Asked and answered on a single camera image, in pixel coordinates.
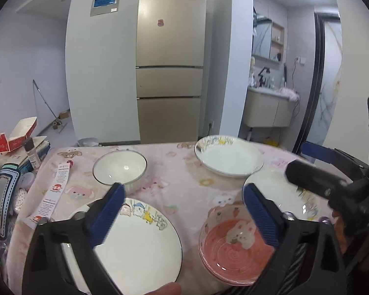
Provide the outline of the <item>left hand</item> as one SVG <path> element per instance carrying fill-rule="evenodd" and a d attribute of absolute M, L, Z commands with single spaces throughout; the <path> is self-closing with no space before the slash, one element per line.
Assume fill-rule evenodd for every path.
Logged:
<path fill-rule="evenodd" d="M 145 295 L 181 295 L 182 288 L 179 283 L 170 282 L 161 286 L 157 290 L 146 293 Z"/>

